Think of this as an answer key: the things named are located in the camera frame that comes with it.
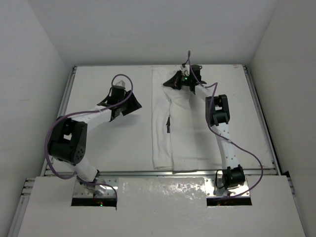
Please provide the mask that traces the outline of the white printed t-shirt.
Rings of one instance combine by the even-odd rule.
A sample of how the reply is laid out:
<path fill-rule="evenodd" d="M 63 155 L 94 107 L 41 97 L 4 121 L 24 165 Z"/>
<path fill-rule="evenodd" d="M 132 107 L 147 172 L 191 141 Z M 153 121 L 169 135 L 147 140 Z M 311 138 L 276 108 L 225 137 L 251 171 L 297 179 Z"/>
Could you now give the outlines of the white printed t-shirt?
<path fill-rule="evenodd" d="M 152 71 L 152 144 L 155 169 L 211 170 L 221 167 L 215 136 L 205 121 L 205 102 L 187 87 L 163 86 L 175 70 Z"/>

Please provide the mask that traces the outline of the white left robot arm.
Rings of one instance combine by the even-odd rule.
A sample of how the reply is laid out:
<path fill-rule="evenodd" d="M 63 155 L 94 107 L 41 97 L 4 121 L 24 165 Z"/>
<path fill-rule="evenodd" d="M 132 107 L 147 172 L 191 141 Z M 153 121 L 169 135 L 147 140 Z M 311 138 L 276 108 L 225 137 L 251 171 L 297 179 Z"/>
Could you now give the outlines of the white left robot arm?
<path fill-rule="evenodd" d="M 84 157 L 88 132 L 140 108 L 142 105 L 132 90 L 127 91 L 122 85 L 113 85 L 106 98 L 93 110 L 75 112 L 56 121 L 46 147 L 48 155 L 70 165 L 80 185 L 84 185 L 90 192 L 101 194 L 102 188 L 112 186 L 97 182 L 98 169 Z"/>

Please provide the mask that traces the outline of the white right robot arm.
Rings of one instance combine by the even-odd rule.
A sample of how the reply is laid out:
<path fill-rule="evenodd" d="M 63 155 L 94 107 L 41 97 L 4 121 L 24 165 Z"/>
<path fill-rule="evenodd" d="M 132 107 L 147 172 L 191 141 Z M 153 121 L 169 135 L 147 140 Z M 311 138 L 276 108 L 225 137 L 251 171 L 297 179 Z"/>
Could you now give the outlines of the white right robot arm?
<path fill-rule="evenodd" d="M 201 79 L 202 66 L 187 66 L 181 64 L 180 70 L 166 82 L 164 87 L 181 90 L 187 87 L 190 92 L 205 103 L 205 118 L 210 131 L 216 136 L 222 160 L 221 186 L 215 181 L 218 189 L 234 189 L 245 183 L 245 174 L 236 156 L 233 142 L 229 133 L 230 110 L 228 98 L 225 94 L 215 96 Z"/>

